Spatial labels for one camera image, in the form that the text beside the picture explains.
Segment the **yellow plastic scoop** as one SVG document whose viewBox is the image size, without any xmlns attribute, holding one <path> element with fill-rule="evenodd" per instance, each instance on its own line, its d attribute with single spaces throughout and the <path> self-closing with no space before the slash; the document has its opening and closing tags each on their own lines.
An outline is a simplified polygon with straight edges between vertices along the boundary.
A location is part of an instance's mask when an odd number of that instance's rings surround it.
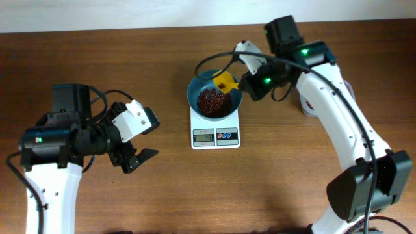
<svg viewBox="0 0 416 234">
<path fill-rule="evenodd" d="M 216 72 L 214 74 L 213 83 L 219 91 L 225 94 L 228 94 L 232 90 L 239 89 L 239 83 L 234 80 L 234 77 L 228 71 Z"/>
</svg>

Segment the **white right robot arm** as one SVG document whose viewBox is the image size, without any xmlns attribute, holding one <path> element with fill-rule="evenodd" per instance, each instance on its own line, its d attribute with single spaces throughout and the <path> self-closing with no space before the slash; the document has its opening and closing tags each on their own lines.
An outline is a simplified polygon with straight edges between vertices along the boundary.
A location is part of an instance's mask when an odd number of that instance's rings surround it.
<svg viewBox="0 0 416 234">
<path fill-rule="evenodd" d="M 292 16 L 275 19 L 264 30 L 269 55 L 248 41 L 235 47 L 248 68 L 239 89 L 255 101 L 281 86 L 297 89 L 324 126 L 342 168 L 326 188 L 329 207 L 307 232 L 367 233 L 369 220 L 399 201 L 411 174 L 410 156 L 393 151 L 373 129 L 324 42 L 305 42 Z"/>
</svg>

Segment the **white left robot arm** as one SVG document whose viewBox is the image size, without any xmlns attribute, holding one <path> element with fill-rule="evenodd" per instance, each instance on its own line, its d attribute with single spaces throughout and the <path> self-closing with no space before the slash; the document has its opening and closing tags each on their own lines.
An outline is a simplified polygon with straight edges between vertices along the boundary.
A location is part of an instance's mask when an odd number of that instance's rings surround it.
<svg viewBox="0 0 416 234">
<path fill-rule="evenodd" d="M 130 174 L 155 156 L 131 139 L 160 125 L 155 113 L 131 98 L 108 104 L 106 94 L 85 84 L 55 84 L 52 109 L 19 141 L 27 188 L 27 233 L 74 233 L 75 204 L 87 156 L 108 155 Z"/>
</svg>

